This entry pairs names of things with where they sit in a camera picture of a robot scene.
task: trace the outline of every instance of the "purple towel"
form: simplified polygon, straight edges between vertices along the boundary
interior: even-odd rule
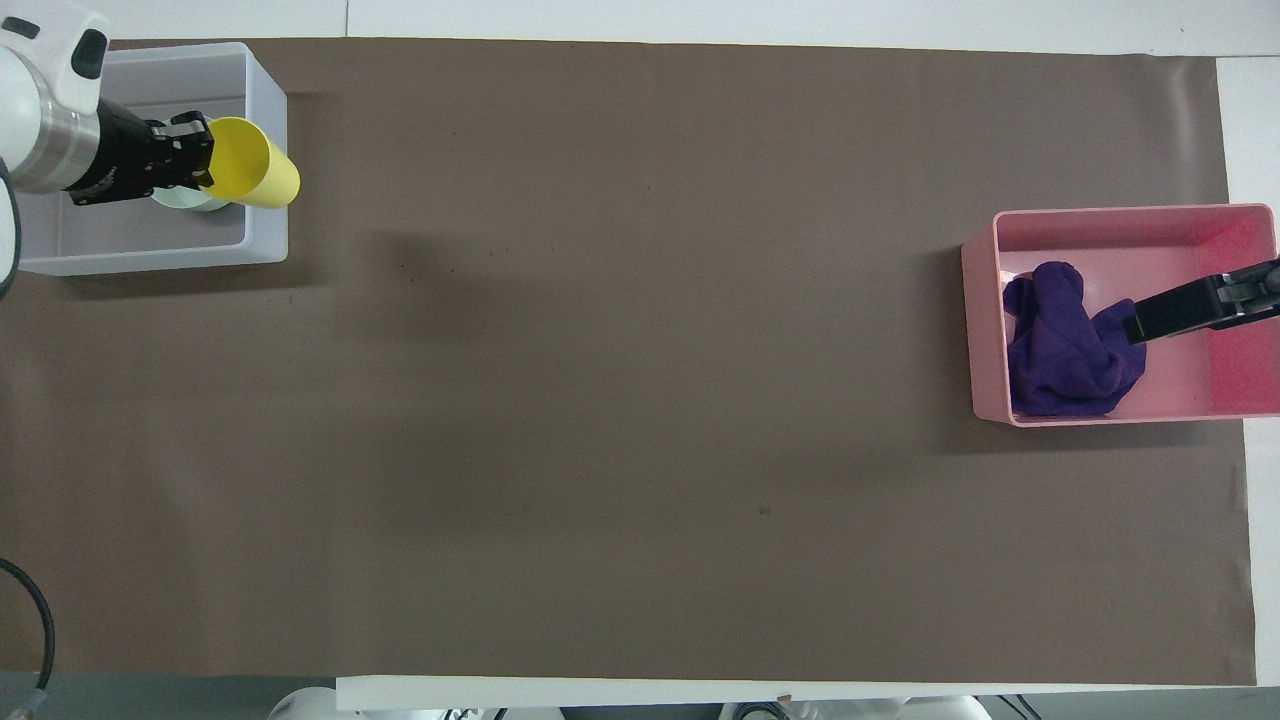
[[[1027,415],[1102,415],[1115,410],[1147,369],[1147,346],[1129,345],[1121,300],[1092,320],[1084,279],[1066,263],[1044,263],[1005,287],[1005,311],[1018,318],[1009,343],[1014,410]]]

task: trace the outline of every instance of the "white table surface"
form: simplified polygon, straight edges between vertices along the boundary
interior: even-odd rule
[[[118,38],[465,37],[828,45],[1219,60],[1233,202],[1280,208],[1280,0],[81,0]],[[200,18],[192,22],[191,18]],[[1244,423],[1260,685],[1280,685],[1280,419]],[[480,678],[343,678],[351,708],[559,706],[1138,689]]]

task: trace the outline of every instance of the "brown paper sheet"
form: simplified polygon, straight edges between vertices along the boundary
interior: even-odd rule
[[[975,419],[960,283],[1225,201],[1211,59],[251,46],[289,259],[0,302],[61,669],[1253,682],[1240,424]]]

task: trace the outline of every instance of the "yellow cup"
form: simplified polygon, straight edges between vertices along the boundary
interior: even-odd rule
[[[209,120],[209,132],[214,135],[209,160],[214,184],[205,192],[259,208],[284,208],[298,196],[298,169],[262,128],[244,118],[218,118]]]

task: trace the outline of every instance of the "pink plastic bin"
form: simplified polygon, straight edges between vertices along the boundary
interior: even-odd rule
[[[1266,205],[1187,205],[1000,213],[965,243],[965,315],[973,411],[1018,427],[1096,425],[1280,415],[1280,318],[1202,329],[1147,345],[1147,372],[1115,411],[1021,415],[1009,398],[1014,322],[1005,283],[1047,260],[1075,265],[1089,314],[1130,297],[1276,258]]]

